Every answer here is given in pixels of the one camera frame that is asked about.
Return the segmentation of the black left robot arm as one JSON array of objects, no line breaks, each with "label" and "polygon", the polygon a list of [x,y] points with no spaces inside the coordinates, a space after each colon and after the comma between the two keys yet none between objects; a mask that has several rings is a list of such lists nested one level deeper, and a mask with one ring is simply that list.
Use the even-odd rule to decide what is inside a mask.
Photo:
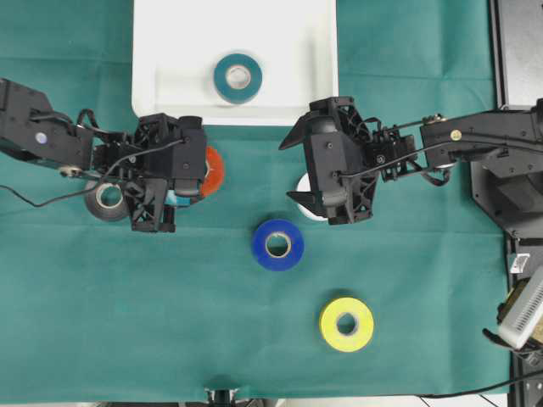
[{"label": "black left robot arm", "polygon": [[133,133],[106,131],[91,109],[76,120],[47,96],[1,80],[1,151],[87,184],[87,210],[102,221],[128,218],[133,231],[174,232],[176,211],[215,193],[224,164],[198,116],[142,116]]}]

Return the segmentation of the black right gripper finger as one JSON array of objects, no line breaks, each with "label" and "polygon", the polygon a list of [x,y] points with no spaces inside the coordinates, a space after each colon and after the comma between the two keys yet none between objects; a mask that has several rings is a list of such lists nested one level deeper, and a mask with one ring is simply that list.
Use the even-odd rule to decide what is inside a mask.
[{"label": "black right gripper finger", "polygon": [[327,219],[327,211],[323,203],[322,191],[289,191],[286,195],[314,217]]},{"label": "black right gripper finger", "polygon": [[288,132],[288,135],[280,143],[278,149],[285,150],[303,143],[308,137],[309,133],[308,119],[299,118],[292,129]]}]

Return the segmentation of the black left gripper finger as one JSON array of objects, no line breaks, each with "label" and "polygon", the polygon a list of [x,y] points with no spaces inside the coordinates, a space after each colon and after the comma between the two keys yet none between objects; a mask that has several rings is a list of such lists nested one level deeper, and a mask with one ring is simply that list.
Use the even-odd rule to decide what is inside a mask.
[{"label": "black left gripper finger", "polygon": [[212,167],[211,167],[210,160],[211,160],[211,147],[207,147],[206,148],[206,155],[205,155],[205,169],[206,169],[206,172],[205,172],[205,175],[204,175],[204,182],[202,184],[202,196],[203,197],[206,197],[207,195],[210,194],[210,192],[209,192],[209,190],[210,190],[210,176],[211,176],[211,172],[212,172]]},{"label": "black left gripper finger", "polygon": [[173,207],[189,207],[198,201],[199,196],[183,197],[176,195],[174,190],[169,190],[165,198],[165,204]]}]

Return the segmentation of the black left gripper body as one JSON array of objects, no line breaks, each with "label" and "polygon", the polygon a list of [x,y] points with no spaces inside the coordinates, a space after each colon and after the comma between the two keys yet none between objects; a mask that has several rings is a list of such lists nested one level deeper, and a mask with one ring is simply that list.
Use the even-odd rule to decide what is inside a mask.
[{"label": "black left gripper body", "polygon": [[103,140],[94,148],[91,168],[105,177],[96,180],[98,184],[120,187],[132,230],[174,232],[175,207],[165,204],[171,184],[143,173],[143,156],[162,148],[145,150],[137,129],[132,134],[105,135]]}]

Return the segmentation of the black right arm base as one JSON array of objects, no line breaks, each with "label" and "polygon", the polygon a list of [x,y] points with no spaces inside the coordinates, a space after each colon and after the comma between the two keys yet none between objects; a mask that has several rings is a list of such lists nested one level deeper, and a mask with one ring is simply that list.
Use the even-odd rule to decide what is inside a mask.
[{"label": "black right arm base", "polygon": [[475,203],[510,237],[542,238],[542,172],[499,178],[470,164]]}]

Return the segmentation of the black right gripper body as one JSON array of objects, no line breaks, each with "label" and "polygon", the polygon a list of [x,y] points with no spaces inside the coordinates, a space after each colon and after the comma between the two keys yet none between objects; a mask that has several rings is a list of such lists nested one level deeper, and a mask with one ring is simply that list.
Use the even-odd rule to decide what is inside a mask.
[{"label": "black right gripper body", "polygon": [[312,119],[329,116],[360,149],[361,171],[340,177],[352,180],[355,194],[353,223],[370,218],[378,179],[383,177],[390,181],[405,175],[408,172],[407,161],[417,158],[414,137],[402,136],[397,130],[386,131],[381,127],[369,129],[368,125],[377,124],[378,119],[362,119],[353,98],[321,99],[311,102],[309,108],[308,124]]}]

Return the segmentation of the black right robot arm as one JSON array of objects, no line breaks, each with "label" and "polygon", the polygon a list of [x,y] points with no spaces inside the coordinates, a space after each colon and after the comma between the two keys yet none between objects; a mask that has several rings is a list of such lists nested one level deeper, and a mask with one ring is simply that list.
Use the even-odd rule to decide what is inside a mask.
[{"label": "black right robot arm", "polygon": [[317,100],[280,144],[304,148],[310,189],[288,196],[331,225],[354,224],[373,215],[379,181],[420,175],[446,185],[460,161],[479,162],[499,180],[542,171],[542,105],[528,110],[488,110],[416,121],[423,145],[403,135],[403,125],[363,118],[352,97]]}]

